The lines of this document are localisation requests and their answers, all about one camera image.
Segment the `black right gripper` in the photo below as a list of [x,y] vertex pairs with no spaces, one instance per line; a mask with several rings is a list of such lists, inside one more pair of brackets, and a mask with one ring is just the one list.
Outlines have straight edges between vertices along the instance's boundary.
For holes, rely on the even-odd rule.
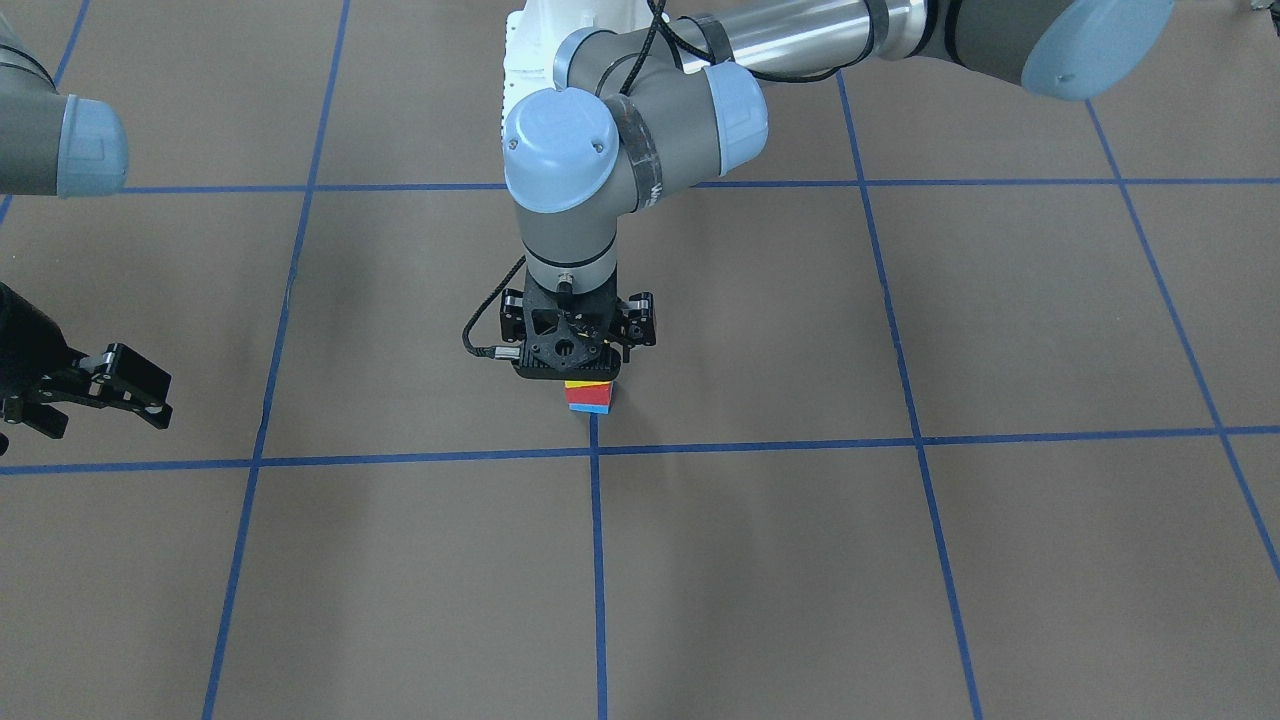
[[67,345],[52,319],[3,284],[3,423],[61,439],[69,418],[50,405],[78,396],[86,387],[83,372],[99,388],[92,398],[100,407],[127,410],[159,430],[170,427],[169,372],[124,343],[110,343],[101,354],[84,357]]

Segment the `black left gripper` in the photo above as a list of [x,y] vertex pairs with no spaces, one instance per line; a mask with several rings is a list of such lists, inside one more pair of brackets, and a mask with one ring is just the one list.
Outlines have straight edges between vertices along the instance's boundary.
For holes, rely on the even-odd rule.
[[652,292],[631,295],[621,301],[617,295],[618,281],[608,278],[603,284],[586,293],[571,293],[561,297],[554,290],[548,290],[526,279],[526,323],[524,311],[524,292],[503,290],[500,295],[500,333],[506,343],[522,345],[550,338],[561,331],[573,331],[577,334],[604,340],[617,336],[623,346],[652,347],[657,343],[657,310]]

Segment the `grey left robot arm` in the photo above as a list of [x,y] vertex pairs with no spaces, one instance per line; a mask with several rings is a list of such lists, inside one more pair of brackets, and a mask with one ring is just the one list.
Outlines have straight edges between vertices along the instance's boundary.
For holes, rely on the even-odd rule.
[[1174,3],[762,1],[676,20],[662,1],[646,9],[645,29],[588,23],[556,40],[549,85],[506,108],[526,284],[494,290],[503,342],[474,356],[559,373],[654,345],[650,296],[616,291],[617,222],[756,158],[767,85],[925,56],[1087,100],[1140,63]]

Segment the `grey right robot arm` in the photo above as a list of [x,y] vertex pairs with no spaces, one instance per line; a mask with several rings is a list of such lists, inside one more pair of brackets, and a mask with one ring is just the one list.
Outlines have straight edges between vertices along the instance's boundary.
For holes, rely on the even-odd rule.
[[[128,138],[106,102],[61,94],[9,20],[1,24],[1,190],[59,199],[118,193],[128,177]],[[65,341],[47,314],[1,287],[3,424],[64,437],[59,402],[132,413],[155,429],[172,424],[172,375],[124,343],[100,354]]]

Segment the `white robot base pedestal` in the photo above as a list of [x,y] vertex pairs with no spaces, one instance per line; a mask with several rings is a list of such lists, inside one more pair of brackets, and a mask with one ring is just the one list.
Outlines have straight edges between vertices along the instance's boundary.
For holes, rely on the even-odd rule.
[[637,27],[632,1],[526,1],[506,19],[500,128],[515,106],[544,88],[564,88],[572,51],[561,45],[573,33]]

